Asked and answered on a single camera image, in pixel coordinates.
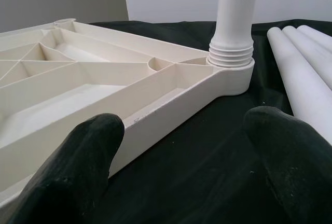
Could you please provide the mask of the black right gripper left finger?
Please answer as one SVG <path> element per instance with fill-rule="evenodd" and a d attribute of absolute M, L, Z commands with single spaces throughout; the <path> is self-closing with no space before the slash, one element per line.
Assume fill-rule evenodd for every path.
<path fill-rule="evenodd" d="M 88 224 L 125 127 L 115 114 L 77 125 L 5 213 L 5 224 Z"/>

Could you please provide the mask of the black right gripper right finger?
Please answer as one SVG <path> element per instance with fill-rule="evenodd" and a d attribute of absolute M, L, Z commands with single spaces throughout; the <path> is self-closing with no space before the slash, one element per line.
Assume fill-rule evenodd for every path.
<path fill-rule="evenodd" d="M 243 127 L 292 224 L 332 224 L 332 145 L 275 107 L 250 109 Z"/>

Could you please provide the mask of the cream plastic children table top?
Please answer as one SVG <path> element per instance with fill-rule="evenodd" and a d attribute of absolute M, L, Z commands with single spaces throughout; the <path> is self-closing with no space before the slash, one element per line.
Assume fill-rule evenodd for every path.
<path fill-rule="evenodd" d="M 245 92 L 254 64 L 74 19 L 0 33 L 0 211 L 78 124 L 121 118 L 114 175 L 211 101 Z"/>

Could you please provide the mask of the white plastic table leg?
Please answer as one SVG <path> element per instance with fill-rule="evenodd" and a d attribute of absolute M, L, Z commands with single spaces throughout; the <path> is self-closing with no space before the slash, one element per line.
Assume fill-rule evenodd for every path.
<path fill-rule="evenodd" d="M 332 53 L 293 26 L 284 27 L 282 32 L 332 90 Z"/>
<path fill-rule="evenodd" d="M 332 90 L 278 27 L 267 32 L 293 111 L 332 145 Z"/>
<path fill-rule="evenodd" d="M 251 27 L 255 0 L 218 0 L 217 21 L 208 61 L 220 67 L 242 67 L 253 55 Z"/>
<path fill-rule="evenodd" d="M 323 48 L 327 49 L 332 53 L 332 36 L 329 36 L 307 25 L 301 25 L 297 27 L 297 30 L 307 35 L 312 40 L 321 45 Z"/>

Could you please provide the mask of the black tablecloth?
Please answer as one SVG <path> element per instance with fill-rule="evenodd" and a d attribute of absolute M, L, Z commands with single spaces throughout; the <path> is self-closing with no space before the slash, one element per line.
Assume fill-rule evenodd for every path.
<path fill-rule="evenodd" d="M 293 116 L 267 31 L 308 25 L 332 35 L 332 22 L 254 24 L 249 89 L 219 97 L 110 178 L 92 224 L 292 224 L 247 137 L 245 114 L 259 106 Z"/>

